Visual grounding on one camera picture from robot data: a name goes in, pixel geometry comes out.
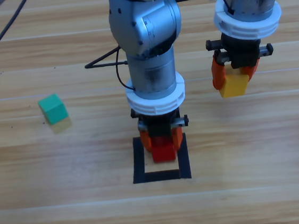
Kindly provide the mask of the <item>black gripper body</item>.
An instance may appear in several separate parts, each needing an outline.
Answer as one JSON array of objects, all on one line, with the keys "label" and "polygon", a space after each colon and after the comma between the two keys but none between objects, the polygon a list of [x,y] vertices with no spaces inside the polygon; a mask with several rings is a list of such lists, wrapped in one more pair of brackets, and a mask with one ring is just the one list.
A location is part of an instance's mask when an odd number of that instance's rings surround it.
[{"label": "black gripper body", "polygon": [[181,117],[179,109],[162,115],[143,115],[131,109],[130,115],[138,119],[138,130],[147,132],[149,137],[171,136],[172,129],[189,124],[188,116],[185,114]]},{"label": "black gripper body", "polygon": [[206,50],[214,51],[215,61],[224,66],[230,62],[233,69],[254,67],[259,58],[273,54],[273,46],[260,46],[260,39],[244,40],[221,34],[220,40],[207,40]]}]

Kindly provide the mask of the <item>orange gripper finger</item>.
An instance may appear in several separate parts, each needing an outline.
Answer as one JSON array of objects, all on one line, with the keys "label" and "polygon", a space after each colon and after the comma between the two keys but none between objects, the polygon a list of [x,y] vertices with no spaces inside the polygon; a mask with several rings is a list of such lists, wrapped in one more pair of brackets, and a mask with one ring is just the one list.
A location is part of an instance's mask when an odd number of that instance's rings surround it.
[{"label": "orange gripper finger", "polygon": [[171,134],[172,134],[172,140],[173,140],[175,151],[178,151],[181,147],[181,143],[183,140],[182,128],[181,127],[172,128]]},{"label": "orange gripper finger", "polygon": [[224,64],[217,63],[215,55],[213,56],[211,71],[214,88],[216,90],[221,90],[226,81],[226,69]]},{"label": "orange gripper finger", "polygon": [[257,67],[259,65],[259,60],[260,58],[258,58],[258,60],[256,61],[256,64],[253,66],[253,67],[243,67],[243,74],[246,74],[248,75],[248,78],[249,78],[249,81],[252,79],[252,77],[254,76],[256,70],[257,70]]},{"label": "orange gripper finger", "polygon": [[150,136],[148,134],[148,131],[139,131],[139,135],[140,135],[140,140],[142,142],[143,147],[149,152],[151,153],[151,139]]}]

